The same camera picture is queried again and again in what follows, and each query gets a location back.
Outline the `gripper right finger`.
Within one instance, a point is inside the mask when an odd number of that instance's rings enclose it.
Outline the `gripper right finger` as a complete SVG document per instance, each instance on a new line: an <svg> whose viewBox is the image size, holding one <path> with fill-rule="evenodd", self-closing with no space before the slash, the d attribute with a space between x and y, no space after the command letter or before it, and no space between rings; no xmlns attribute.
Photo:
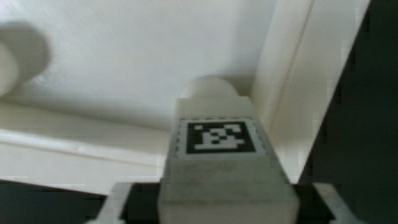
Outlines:
<svg viewBox="0 0 398 224"><path fill-rule="evenodd" d="M296 184L294 188L301 199L297 224L369 224L329 183Z"/></svg>

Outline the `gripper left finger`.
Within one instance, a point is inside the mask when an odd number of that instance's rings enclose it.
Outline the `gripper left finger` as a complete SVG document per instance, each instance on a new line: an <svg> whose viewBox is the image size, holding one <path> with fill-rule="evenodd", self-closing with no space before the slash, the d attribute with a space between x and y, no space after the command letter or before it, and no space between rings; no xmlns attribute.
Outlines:
<svg viewBox="0 0 398 224"><path fill-rule="evenodd" d="M95 219L84 224L161 224L161 183L118 183Z"/></svg>

